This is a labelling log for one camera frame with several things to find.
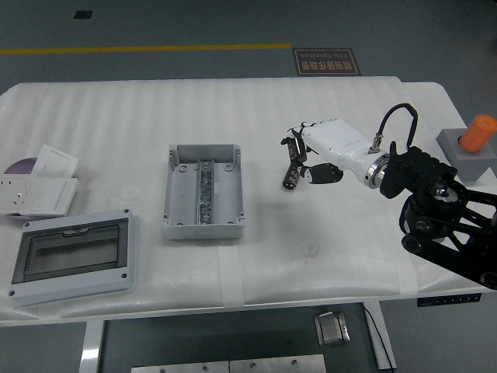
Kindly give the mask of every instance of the white table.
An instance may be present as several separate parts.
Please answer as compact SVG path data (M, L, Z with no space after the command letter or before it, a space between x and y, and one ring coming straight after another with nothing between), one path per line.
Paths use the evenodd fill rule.
M0 217L0 325L323 305L487 291L407 253L398 217L408 192L387 200L352 173L340 183L281 181L280 146L302 121L341 118L367 138L395 104L420 120L413 145L445 160L443 128L464 123L443 87L395 77L265 78L20 84L0 97L0 159L43 144L80 160L69 215L130 208L139 218L132 292L20 309L9 299L22 223ZM396 113L384 147L407 138ZM169 144L238 144L247 226L239 240L171 241L161 227ZM316 156L311 162L321 162ZM469 187L497 193L489 170Z

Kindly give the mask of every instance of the black sticker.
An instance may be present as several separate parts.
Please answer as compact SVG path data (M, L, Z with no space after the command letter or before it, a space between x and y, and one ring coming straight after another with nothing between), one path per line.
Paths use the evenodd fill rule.
M302 76L360 76L352 49L292 48L297 74Z

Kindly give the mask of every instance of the gray electrical junction box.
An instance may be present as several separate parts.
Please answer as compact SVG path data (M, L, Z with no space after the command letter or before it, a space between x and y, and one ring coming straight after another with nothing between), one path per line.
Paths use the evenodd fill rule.
M171 145L162 226L169 239L239 238L245 227L237 145Z

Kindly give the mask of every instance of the orange cap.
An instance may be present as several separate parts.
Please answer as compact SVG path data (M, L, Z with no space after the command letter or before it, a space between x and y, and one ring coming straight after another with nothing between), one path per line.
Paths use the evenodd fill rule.
M479 152L497 130L497 120L478 115L459 138L459 145L468 152Z

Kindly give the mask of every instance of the metal plate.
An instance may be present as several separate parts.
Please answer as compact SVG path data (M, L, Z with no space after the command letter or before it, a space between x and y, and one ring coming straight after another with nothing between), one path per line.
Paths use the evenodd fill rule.
M210 363L158 365L156 367L132 368L131 373L229 373L230 365L227 361Z
M323 355L304 355L231 361L230 373L326 373L326 367Z

